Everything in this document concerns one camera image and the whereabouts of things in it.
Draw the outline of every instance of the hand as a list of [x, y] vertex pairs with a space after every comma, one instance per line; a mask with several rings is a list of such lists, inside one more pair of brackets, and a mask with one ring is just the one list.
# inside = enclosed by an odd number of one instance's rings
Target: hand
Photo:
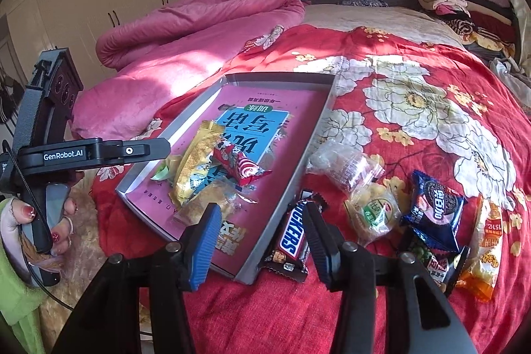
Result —
[[[82, 172], [76, 173], [75, 183], [82, 178]], [[76, 210], [77, 206], [74, 200], [67, 198], [64, 203], [65, 217], [51, 230], [51, 237], [54, 242], [51, 249], [53, 256], [59, 256], [68, 251], [70, 247], [70, 236], [73, 234], [73, 225], [70, 216], [73, 216]], [[31, 223], [36, 214], [32, 206], [13, 198], [6, 203], [0, 215], [0, 236], [4, 243], [4, 250], [15, 272], [26, 282], [30, 281], [30, 274], [22, 255], [19, 225]]]

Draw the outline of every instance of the snickers wrapper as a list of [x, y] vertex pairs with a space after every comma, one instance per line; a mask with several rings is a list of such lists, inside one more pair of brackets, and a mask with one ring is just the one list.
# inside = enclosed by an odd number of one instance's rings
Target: snickers wrapper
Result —
[[279, 273], [296, 282], [306, 280], [306, 261], [310, 248], [304, 234], [302, 213], [309, 202], [314, 203], [320, 212], [326, 208], [326, 203], [319, 194], [302, 191], [301, 199], [289, 205], [260, 268]]

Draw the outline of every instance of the orange snack package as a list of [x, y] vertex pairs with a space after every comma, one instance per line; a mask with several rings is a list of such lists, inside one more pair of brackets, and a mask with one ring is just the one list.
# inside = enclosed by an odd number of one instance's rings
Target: orange snack package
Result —
[[500, 208], [480, 195], [471, 252], [465, 270], [457, 281], [457, 287], [466, 288], [481, 301], [492, 298], [500, 272], [502, 240]]

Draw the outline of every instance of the blue snack package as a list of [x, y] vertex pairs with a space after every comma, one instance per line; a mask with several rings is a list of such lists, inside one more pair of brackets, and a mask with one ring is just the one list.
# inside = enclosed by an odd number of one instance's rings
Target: blue snack package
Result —
[[456, 233], [465, 198], [433, 177], [415, 170], [411, 211], [402, 217], [429, 248], [459, 252]]

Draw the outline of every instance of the white flower print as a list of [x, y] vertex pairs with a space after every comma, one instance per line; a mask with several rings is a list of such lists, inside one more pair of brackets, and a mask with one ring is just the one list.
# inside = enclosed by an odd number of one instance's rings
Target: white flower print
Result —
[[453, 127], [469, 121], [469, 116], [446, 97], [446, 91], [423, 80], [375, 79], [363, 89], [366, 104], [383, 123], [397, 123], [408, 136], [434, 140], [441, 124]]
[[300, 65], [293, 69], [294, 72], [322, 72], [337, 75], [338, 82], [335, 93], [338, 97], [346, 95], [357, 86], [357, 81], [372, 74], [372, 68], [365, 60], [347, 59], [344, 56], [329, 56], [326, 59], [317, 59]]
[[151, 134], [153, 134], [153, 131], [156, 131], [158, 129], [161, 129], [160, 128], [160, 125], [163, 124], [163, 121], [162, 119], [153, 119], [150, 124], [148, 125], [148, 127], [146, 128], [145, 132], [141, 135], [137, 135], [136, 137], [133, 137], [131, 138], [131, 140], [142, 140], [144, 138], [149, 138], [151, 137]]
[[282, 25], [277, 25], [273, 28], [270, 34], [266, 34], [264, 36], [261, 36], [260, 38], [257, 38], [254, 41], [254, 45], [261, 45], [264, 50], [267, 50], [273, 45], [273, 43], [278, 39], [278, 37], [280, 37], [282, 32], [284, 32], [284, 27]]
[[347, 144], [360, 152], [371, 141], [372, 131], [363, 126], [365, 118], [357, 111], [334, 110], [325, 120], [321, 142], [333, 138], [336, 142]]
[[124, 166], [103, 167], [98, 170], [96, 175], [100, 176], [100, 182], [103, 182], [107, 179], [114, 179], [117, 175], [123, 173], [124, 169]]
[[506, 195], [516, 181], [516, 170], [507, 152], [496, 137], [471, 119], [460, 134], [441, 134], [437, 141], [445, 152], [458, 155], [453, 174], [463, 185], [467, 197], [480, 193], [498, 206], [514, 209], [514, 200]]
[[391, 54], [385, 56], [367, 55], [367, 60], [376, 74], [388, 78], [408, 77], [411, 80], [424, 81], [423, 76], [428, 76], [429, 71], [412, 60], [404, 60], [402, 56]]

